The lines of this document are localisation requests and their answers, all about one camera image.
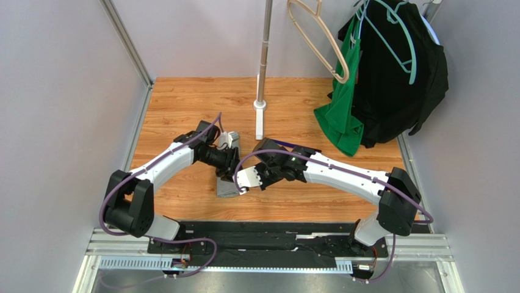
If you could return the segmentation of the grey cloth napkin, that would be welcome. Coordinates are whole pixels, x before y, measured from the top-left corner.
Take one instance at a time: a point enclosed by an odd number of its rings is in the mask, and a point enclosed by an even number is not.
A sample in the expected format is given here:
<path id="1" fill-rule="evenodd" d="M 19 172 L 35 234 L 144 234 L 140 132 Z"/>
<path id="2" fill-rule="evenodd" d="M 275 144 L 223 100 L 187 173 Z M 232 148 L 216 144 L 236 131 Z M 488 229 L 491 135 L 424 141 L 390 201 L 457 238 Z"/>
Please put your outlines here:
<path id="1" fill-rule="evenodd" d="M 234 185 L 232 175 L 218 177 L 216 181 L 217 198 L 232 198 L 239 196 L 238 189 Z"/>

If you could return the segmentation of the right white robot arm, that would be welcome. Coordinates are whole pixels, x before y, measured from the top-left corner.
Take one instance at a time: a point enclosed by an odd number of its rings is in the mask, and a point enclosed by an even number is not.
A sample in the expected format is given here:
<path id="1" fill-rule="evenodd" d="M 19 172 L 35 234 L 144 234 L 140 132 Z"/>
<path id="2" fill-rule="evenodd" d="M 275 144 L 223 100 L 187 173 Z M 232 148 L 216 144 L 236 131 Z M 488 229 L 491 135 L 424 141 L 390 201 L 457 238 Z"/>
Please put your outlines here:
<path id="1" fill-rule="evenodd" d="M 360 219 L 350 233 L 359 244 L 373 246 L 389 234 L 409 236 L 421 203 L 421 195 L 409 174 L 401 168 L 391 172 L 368 170 L 335 161 L 320 150 L 264 138 L 253 149 L 259 163 L 244 169 L 254 179 L 245 187 L 262 190 L 281 181 L 321 184 L 354 194 L 376 206 L 370 216 Z"/>

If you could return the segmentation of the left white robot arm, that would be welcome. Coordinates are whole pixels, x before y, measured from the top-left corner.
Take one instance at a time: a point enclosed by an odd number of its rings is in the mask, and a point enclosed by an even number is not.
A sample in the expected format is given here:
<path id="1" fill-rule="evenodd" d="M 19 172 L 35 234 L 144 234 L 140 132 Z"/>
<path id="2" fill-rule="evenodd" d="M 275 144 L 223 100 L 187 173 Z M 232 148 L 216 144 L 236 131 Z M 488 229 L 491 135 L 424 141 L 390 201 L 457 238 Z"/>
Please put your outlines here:
<path id="1" fill-rule="evenodd" d="M 143 166 L 130 172 L 113 172 L 98 216 L 102 228 L 116 228 L 116 236 L 175 240 L 181 224 L 155 213 L 154 194 L 171 177 L 196 162 L 215 168 L 218 185 L 233 186 L 233 173 L 240 161 L 239 139 L 238 132 L 226 132 L 202 120 L 196 130 L 175 138 Z"/>

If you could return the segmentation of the green shirt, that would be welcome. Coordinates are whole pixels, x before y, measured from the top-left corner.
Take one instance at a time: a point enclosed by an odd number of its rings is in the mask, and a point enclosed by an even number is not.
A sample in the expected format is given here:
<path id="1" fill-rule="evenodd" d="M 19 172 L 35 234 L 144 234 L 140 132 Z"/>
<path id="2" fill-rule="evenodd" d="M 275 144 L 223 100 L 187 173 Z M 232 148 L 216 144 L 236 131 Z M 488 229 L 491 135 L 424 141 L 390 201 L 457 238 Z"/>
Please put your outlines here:
<path id="1" fill-rule="evenodd" d="M 364 124 L 352 114 L 356 74 L 361 58 L 359 20 L 351 18 L 343 30 L 345 39 L 341 53 L 349 69 L 349 79 L 341 84 L 333 81 L 331 101 L 314 109 L 315 118 L 327 139 L 343 154 L 352 157 L 358 151 Z"/>

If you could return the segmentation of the black shirt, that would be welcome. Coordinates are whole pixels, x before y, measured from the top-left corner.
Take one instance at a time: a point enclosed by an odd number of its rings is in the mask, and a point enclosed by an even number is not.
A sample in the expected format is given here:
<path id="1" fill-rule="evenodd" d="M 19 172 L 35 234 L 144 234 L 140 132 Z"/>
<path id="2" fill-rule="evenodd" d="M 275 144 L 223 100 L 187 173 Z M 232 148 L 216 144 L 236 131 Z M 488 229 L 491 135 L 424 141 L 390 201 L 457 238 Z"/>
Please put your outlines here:
<path id="1" fill-rule="evenodd" d="M 374 2 L 369 5 L 370 19 L 384 30 L 383 9 Z M 408 75 L 364 24 L 352 114 L 364 124 L 360 146 L 366 148 L 386 143 L 403 132 L 417 134 L 449 88 L 444 47 L 432 39 L 417 6 L 409 2 L 399 10 L 399 15 L 416 48 L 417 79 L 413 85 L 408 84 Z M 347 27 L 346 23 L 338 33 L 342 44 Z"/>

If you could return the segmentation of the metal stand pole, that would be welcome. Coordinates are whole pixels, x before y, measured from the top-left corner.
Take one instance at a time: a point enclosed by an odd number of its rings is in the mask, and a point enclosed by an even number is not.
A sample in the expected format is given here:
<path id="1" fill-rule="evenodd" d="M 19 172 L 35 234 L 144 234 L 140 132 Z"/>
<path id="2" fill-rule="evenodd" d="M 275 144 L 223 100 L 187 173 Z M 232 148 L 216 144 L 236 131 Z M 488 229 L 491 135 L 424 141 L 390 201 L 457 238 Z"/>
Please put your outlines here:
<path id="1" fill-rule="evenodd" d="M 269 51 L 269 37 L 270 37 L 270 25 L 272 19 L 272 7 L 273 1 L 266 0 L 265 1 L 265 12 L 264 12 L 264 26 L 263 26 L 263 34 L 262 34 L 262 47 L 261 47 L 261 60 L 259 64 L 259 74 L 258 74 L 258 84 L 257 84 L 257 93 L 256 93 L 256 101 L 255 107 L 257 109 L 262 109 L 265 107 L 266 102 L 264 98 L 265 91 L 265 79 L 266 79 L 266 71 L 267 71 L 267 57 Z"/>

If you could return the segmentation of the teal clothes hanger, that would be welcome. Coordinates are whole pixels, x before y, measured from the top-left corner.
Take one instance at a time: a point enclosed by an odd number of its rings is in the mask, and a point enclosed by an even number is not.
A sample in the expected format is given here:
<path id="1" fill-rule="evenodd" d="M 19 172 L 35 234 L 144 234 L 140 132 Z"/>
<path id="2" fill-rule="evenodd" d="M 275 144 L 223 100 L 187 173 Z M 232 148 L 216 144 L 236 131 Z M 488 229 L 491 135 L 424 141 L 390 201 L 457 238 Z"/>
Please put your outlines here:
<path id="1" fill-rule="evenodd" d="M 416 48 L 411 32 L 405 24 L 403 17 L 399 15 L 399 10 L 408 1 L 397 1 L 395 4 L 391 4 L 389 1 L 374 2 L 383 9 L 383 18 L 386 21 L 384 30 L 379 29 L 375 21 L 370 19 L 369 5 L 371 3 L 372 1 L 358 1 L 356 3 L 358 6 L 355 13 L 358 21 L 356 36 L 362 39 L 363 25 L 367 24 L 388 49 L 401 70 L 408 75 L 408 84 L 413 85 L 417 79 L 418 59 Z"/>

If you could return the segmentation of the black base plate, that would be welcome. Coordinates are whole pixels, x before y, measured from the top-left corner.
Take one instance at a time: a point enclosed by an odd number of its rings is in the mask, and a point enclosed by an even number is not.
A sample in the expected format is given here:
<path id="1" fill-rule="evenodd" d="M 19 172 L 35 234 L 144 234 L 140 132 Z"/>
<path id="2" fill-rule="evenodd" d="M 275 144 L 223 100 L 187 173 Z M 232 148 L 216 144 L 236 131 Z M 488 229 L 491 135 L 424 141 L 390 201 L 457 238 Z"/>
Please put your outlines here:
<path id="1" fill-rule="evenodd" d="M 185 260 L 190 266 L 208 262 L 211 267 L 259 267 L 273 269 L 328 269 L 336 258 L 389 256 L 384 239 L 363 248 L 350 232 L 354 223 L 336 222 L 181 222 L 176 237 L 182 244 L 146 239 L 146 252 L 175 255 L 172 264 Z"/>

